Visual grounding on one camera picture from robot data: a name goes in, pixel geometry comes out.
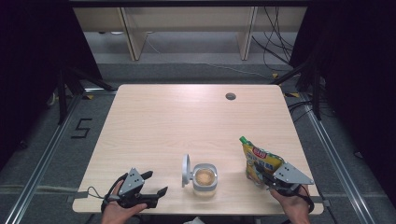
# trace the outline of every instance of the snack bag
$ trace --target snack bag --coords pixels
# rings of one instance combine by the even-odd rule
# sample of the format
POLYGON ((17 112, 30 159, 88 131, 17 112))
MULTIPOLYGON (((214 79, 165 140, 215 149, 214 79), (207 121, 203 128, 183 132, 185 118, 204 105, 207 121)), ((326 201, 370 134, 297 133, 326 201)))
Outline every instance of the snack bag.
POLYGON ((254 163, 257 162, 264 168, 266 173, 272 175, 283 164, 283 159, 269 151, 255 147, 244 136, 240 137, 239 141, 242 142, 245 157, 247 158, 247 178, 251 179, 257 186, 264 187, 262 174, 257 171, 254 163))

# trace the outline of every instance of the wooden table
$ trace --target wooden table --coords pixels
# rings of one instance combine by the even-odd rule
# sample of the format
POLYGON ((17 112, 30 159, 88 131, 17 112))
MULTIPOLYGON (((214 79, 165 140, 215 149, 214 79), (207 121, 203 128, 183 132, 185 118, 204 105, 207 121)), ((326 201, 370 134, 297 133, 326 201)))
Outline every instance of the wooden table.
MULTIPOLYGON (((244 135, 290 162, 312 178, 283 94, 275 85, 122 85, 108 113, 79 191, 95 187, 103 196, 115 180, 135 167, 153 171, 142 193, 168 187, 155 209, 145 214, 275 215, 283 214, 269 191, 246 178, 244 135), (229 100, 227 93, 236 98, 229 100), (181 187, 182 160, 217 167, 219 183, 212 198, 181 187)), ((311 195, 318 196, 315 186, 311 195)), ((75 199, 80 213, 100 212, 100 199, 75 199)), ((323 211, 316 204, 312 214, 323 211)))

